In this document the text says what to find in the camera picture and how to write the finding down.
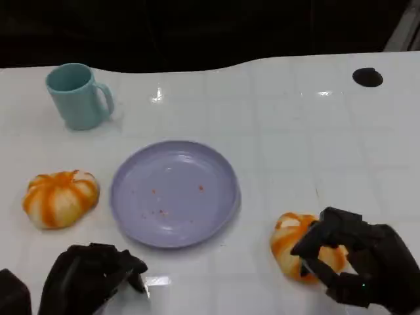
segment orange pumpkin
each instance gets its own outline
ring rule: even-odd
[[[306,284],[316,283],[318,279],[312,274],[301,277],[301,259],[298,256],[290,255],[290,251],[307,232],[309,224],[315,220],[317,218],[313,215],[285,213],[278,219],[270,239],[271,252],[282,272],[286,276]],[[334,271],[339,272],[347,263],[346,254],[344,246],[339,246],[336,249],[321,247],[318,258],[332,267]]]
[[[39,228],[63,228],[94,207],[99,185],[82,171],[38,175],[28,185],[22,205]]]

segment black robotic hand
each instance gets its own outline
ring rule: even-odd
[[[358,274],[336,274],[318,259],[321,246],[338,245],[347,248],[347,260]],[[370,225],[361,215],[328,207],[291,254],[300,256],[301,273],[317,276],[327,286],[327,295],[339,303],[383,305],[397,315],[420,308],[420,269],[388,225]]]
[[[91,315],[128,281],[145,292],[140,274],[147,266],[128,250],[91,243],[73,245],[54,263],[42,292],[38,315]]]

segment purple plate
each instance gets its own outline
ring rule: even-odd
[[[111,208],[131,238],[156,247],[184,247],[216,233],[239,208],[232,166],[214,149],[167,141],[132,155],[115,174]]]

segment white table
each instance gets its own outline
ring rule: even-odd
[[[353,82],[353,71],[366,66],[383,75],[380,87]],[[270,252],[282,213],[316,214],[327,205],[390,223],[420,261],[419,53],[271,58],[194,73],[96,70],[117,110],[87,132],[64,128],[44,86],[51,69],[0,72],[0,267],[28,285],[34,310],[55,258],[71,244],[102,242],[144,259],[147,281],[161,284],[149,301],[127,289],[105,314],[363,313],[330,301],[321,287],[286,280]],[[178,251],[129,241],[108,205],[118,166],[169,138],[224,154],[243,192],[228,228]],[[37,230],[20,204],[28,181],[72,169],[97,177],[98,206],[71,228]]]

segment teal mug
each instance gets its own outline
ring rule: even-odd
[[[90,67],[84,64],[63,64],[47,76],[45,83],[67,127],[74,130],[92,129],[114,111],[109,88],[95,81]],[[108,105],[103,108],[97,95],[100,89]]]

